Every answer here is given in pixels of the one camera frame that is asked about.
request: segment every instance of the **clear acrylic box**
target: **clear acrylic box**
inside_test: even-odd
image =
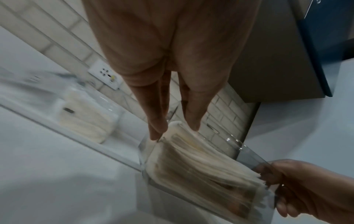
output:
[[[232,223],[270,224],[279,184],[265,180],[280,173],[212,117],[204,122],[225,140],[221,147],[189,128],[180,103],[167,120],[158,141],[147,134],[139,145],[148,184]]]

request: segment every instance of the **electrical outlet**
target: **electrical outlet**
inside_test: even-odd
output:
[[[95,61],[88,72],[114,90],[123,82],[122,77],[101,59]]]

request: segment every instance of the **skin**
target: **skin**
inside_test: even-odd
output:
[[[83,0],[111,67],[147,115],[150,138],[167,130],[171,71],[184,116],[198,130],[226,84],[254,24],[260,0]]]
[[[354,223],[354,179],[295,160],[275,161],[272,167],[281,174],[266,180],[283,184],[277,203],[281,216],[304,213],[331,224]]]

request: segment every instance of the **wall outlet plate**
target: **wall outlet plate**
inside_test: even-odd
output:
[[[95,61],[88,72],[114,90],[117,90],[123,82],[122,77],[101,59]]]

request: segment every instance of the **hand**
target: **hand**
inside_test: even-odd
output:
[[[354,223],[354,179],[295,160],[275,161],[272,167],[282,173],[275,181],[283,183],[277,203],[281,216],[306,213],[331,224]]]
[[[171,71],[178,72],[184,116],[193,130],[253,26],[260,0],[83,0],[111,67],[147,115],[150,138],[167,130]]]

